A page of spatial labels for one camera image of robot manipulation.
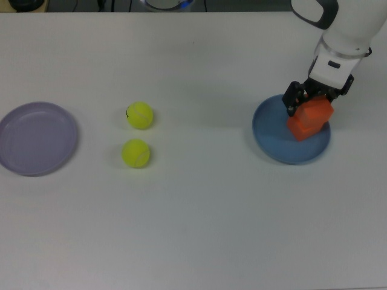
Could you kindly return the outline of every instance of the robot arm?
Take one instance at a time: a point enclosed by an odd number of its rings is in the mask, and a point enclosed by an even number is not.
[[[317,44],[308,79],[303,84],[292,82],[282,98],[289,116],[315,96],[326,95],[331,102],[347,94],[354,81],[353,69],[372,53],[371,40],[387,20],[386,0],[316,0],[324,10],[317,22],[299,14],[296,1],[291,4],[298,17],[326,30]]]

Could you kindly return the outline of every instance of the yellow tennis ball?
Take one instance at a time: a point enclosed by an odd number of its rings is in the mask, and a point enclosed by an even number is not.
[[[134,128],[146,129],[152,124],[153,111],[147,103],[137,101],[127,108],[126,118]]]
[[[139,168],[148,163],[151,151],[148,145],[140,139],[132,139],[126,142],[121,151],[121,156],[126,165]]]

